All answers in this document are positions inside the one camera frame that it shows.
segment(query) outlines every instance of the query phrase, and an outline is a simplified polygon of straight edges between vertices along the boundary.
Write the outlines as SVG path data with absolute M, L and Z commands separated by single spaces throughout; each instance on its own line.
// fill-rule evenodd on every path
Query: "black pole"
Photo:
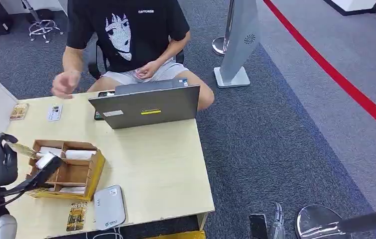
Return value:
M 340 231 L 345 233 L 371 231 L 376 229 L 376 213 L 341 220 L 337 226 Z

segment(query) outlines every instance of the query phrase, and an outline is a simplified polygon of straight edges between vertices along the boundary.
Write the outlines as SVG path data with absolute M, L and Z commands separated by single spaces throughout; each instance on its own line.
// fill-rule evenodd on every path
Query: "grey shorts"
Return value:
M 143 83 L 149 81 L 161 81 L 170 80 L 175 78 L 182 71 L 187 71 L 182 64 L 176 63 L 174 59 L 167 60 L 160 68 L 155 72 L 155 74 L 148 79 L 142 80 L 136 76 L 135 70 L 126 72 L 113 72 L 108 71 L 103 76 L 110 77 L 115 81 L 118 81 L 122 85 L 129 85 L 135 83 Z

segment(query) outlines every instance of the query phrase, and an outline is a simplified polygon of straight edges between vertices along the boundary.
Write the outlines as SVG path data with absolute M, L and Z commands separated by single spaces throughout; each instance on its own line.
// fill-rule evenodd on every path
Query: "cable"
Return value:
M 114 233 L 102 233 L 102 234 L 98 234 L 98 235 L 95 235 L 92 239 L 95 239 L 96 237 L 104 236 L 104 235 L 115 235 L 115 239 L 123 239 L 120 227 L 118 227 L 118 231 L 119 231 L 118 233 L 116 232 L 116 228 L 113 228 L 113 230 L 115 231 Z M 88 239 L 88 233 L 85 233 L 85 238 Z
M 9 203 L 11 203 L 11 202 L 13 202 L 13 201 L 15 201 L 16 199 L 18 199 L 18 198 L 19 198 L 20 196 L 22 196 L 23 194 L 24 194 L 24 192 L 21 192 L 21 193 L 19 193 L 16 197 L 10 199 L 9 201 L 7 201 L 7 202 L 5 202 L 5 203 L 0 204 L 0 208 L 6 206 L 7 204 L 9 204 Z

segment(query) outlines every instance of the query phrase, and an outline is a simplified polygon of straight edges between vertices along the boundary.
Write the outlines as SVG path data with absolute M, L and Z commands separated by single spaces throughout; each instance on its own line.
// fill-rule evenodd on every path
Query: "white router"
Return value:
M 107 230 L 126 220 L 122 189 L 114 185 L 94 194 L 96 228 Z

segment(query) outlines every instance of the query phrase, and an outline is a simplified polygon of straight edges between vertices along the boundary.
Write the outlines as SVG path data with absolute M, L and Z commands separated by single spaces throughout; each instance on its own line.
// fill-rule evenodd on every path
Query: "man's right hand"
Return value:
M 62 99 L 71 99 L 73 90 L 78 86 L 81 79 L 79 71 L 65 71 L 56 76 L 53 80 L 51 93 Z

